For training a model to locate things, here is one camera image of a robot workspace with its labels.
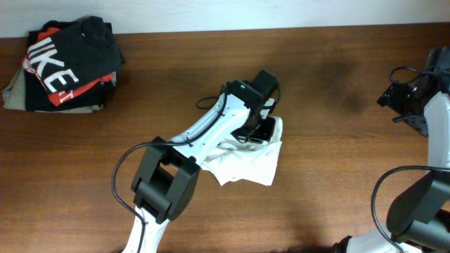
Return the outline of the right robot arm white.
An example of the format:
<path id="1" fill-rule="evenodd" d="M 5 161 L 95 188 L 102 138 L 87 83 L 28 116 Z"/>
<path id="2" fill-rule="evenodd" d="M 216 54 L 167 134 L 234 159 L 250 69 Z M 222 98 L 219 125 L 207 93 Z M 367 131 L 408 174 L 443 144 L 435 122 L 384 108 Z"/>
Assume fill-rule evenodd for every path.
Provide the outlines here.
<path id="1" fill-rule="evenodd" d="M 397 167 L 384 173 L 371 195 L 371 216 L 375 229 L 347 236 L 331 247 L 332 252 L 448 252 L 449 212 L 449 47 L 431 50 L 425 68 L 401 82 L 393 79 L 377 100 L 428 139 L 427 165 Z M 401 171 L 424 171 L 424 176 L 398 195 L 381 224 L 375 199 L 382 182 Z"/>

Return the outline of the white t-shirt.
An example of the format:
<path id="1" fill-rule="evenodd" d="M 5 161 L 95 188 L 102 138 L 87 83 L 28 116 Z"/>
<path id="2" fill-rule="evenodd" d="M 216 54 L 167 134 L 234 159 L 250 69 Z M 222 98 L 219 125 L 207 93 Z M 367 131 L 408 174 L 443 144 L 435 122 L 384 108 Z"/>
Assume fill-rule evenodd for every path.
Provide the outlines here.
<path id="1" fill-rule="evenodd" d="M 270 186 L 281 151 L 283 120 L 275 116 L 274 133 L 262 143 L 239 143 L 232 135 L 215 147 L 200 165 L 214 174 L 220 185 L 241 179 Z"/>

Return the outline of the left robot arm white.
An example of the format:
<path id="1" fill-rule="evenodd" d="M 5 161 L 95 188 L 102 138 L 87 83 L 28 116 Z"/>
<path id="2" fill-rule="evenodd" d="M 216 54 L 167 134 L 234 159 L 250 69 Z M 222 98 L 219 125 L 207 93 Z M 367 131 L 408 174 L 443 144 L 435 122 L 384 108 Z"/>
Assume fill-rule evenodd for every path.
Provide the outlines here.
<path id="1" fill-rule="evenodd" d="M 123 162 L 145 150 L 131 182 L 135 205 L 119 201 L 135 217 L 125 252 L 156 252 L 168 223 L 191 201 L 201 164 L 227 136 L 240 146 L 271 140 L 276 128 L 271 113 L 279 102 L 272 95 L 280 92 L 277 78 L 266 70 L 252 81 L 227 82 L 215 104 L 185 132 L 169 141 L 156 137 L 121 156 Z"/>

